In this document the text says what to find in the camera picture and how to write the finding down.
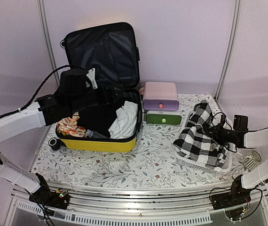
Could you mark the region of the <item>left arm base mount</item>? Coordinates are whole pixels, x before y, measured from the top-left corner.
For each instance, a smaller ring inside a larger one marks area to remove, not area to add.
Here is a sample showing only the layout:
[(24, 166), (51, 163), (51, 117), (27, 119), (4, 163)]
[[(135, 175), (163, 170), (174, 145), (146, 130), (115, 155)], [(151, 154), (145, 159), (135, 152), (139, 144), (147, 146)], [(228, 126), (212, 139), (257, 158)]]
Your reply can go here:
[(57, 191), (51, 191), (49, 188), (40, 188), (36, 192), (32, 193), (29, 197), (29, 201), (39, 204), (41, 207), (52, 207), (61, 210), (67, 210), (70, 196), (65, 191), (59, 189)]

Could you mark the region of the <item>black white plaid cloth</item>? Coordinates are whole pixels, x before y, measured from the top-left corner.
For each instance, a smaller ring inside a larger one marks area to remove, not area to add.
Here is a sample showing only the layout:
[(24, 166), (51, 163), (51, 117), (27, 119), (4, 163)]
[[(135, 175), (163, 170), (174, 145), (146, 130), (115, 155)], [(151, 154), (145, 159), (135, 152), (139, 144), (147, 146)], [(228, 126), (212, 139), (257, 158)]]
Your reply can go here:
[(219, 141), (210, 134), (212, 121), (213, 113), (209, 103), (204, 100), (196, 104), (173, 146), (179, 160), (191, 160), (220, 172), (229, 153), (230, 143)]

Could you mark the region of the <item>white garment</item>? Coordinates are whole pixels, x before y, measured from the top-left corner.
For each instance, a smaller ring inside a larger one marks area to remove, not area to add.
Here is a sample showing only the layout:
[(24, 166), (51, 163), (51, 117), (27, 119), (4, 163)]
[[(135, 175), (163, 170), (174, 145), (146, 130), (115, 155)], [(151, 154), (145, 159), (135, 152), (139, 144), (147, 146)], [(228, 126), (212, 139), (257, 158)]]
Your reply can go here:
[(125, 139), (134, 134), (137, 110), (138, 104), (129, 101), (116, 110), (117, 118), (108, 129), (110, 139)]

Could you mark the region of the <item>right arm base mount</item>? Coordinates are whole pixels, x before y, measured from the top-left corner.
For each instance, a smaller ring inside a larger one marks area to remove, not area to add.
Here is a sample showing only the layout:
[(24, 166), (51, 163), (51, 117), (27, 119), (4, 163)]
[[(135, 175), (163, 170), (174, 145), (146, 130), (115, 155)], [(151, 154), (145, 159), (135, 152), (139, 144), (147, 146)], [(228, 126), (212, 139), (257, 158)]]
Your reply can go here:
[(242, 187), (242, 175), (236, 177), (230, 189), (225, 193), (209, 195), (209, 200), (214, 210), (230, 208), (251, 201), (250, 193), (255, 188), (245, 189)]

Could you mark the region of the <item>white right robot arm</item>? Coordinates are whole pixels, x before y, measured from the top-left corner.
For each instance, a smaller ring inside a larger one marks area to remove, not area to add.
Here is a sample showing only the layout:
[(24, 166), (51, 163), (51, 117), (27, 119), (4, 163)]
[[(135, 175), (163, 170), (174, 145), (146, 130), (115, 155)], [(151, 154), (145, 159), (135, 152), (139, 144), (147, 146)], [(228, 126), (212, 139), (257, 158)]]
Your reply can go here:
[(264, 154), (263, 162), (237, 179), (238, 186), (227, 194), (230, 205), (237, 205), (245, 197), (243, 189), (254, 189), (259, 184), (268, 183), (268, 127), (258, 130), (248, 129), (248, 117), (235, 115), (233, 126), (226, 126), (226, 116), (222, 115), (218, 123), (213, 124), (208, 132), (217, 142), (224, 144), (232, 143), (239, 149), (256, 150)]

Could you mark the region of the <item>white plastic basket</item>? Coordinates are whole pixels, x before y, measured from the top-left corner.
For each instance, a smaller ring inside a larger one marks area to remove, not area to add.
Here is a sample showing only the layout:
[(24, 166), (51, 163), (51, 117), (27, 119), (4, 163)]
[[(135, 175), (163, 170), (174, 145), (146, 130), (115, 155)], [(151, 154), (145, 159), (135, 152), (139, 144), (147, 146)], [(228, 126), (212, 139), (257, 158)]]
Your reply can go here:
[(204, 126), (193, 122), (196, 114), (189, 111), (182, 123), (181, 132), (173, 142), (174, 155), (181, 165), (200, 167), (204, 171), (228, 172), (231, 168), (234, 145), (220, 145)]

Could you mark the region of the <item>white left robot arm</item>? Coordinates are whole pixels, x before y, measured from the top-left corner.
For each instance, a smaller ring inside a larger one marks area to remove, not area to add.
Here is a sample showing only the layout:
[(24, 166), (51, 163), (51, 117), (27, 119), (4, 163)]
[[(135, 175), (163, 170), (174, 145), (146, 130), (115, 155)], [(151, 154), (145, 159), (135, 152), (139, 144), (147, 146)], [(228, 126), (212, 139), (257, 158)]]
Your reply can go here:
[[(19, 141), (29, 131), (52, 125), (75, 112), (115, 103), (122, 95), (121, 85), (97, 80), (96, 67), (87, 71), (65, 65), (62, 69), (59, 87), (53, 94), (37, 97), (35, 92), (24, 106), (0, 115), (0, 148), (11, 139)], [(42, 176), (14, 164), (1, 150), (0, 178), (34, 193), (43, 204), (50, 204), (54, 199)]]

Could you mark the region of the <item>yellow Pikachu suitcase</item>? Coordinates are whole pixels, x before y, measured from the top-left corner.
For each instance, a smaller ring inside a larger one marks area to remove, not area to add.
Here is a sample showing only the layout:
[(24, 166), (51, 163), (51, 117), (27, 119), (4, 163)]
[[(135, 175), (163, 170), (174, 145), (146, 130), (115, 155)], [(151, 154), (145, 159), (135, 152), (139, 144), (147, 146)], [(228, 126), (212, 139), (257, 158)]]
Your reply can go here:
[(100, 67), (97, 82), (122, 85), (125, 90), (119, 100), (138, 104), (138, 110), (134, 134), (129, 138), (65, 137), (56, 132), (61, 145), (74, 150), (99, 152), (127, 153), (133, 150), (142, 123), (142, 104), (136, 90), (140, 81), (140, 59), (133, 27), (118, 22), (74, 31), (64, 38), (64, 48), (73, 68)]

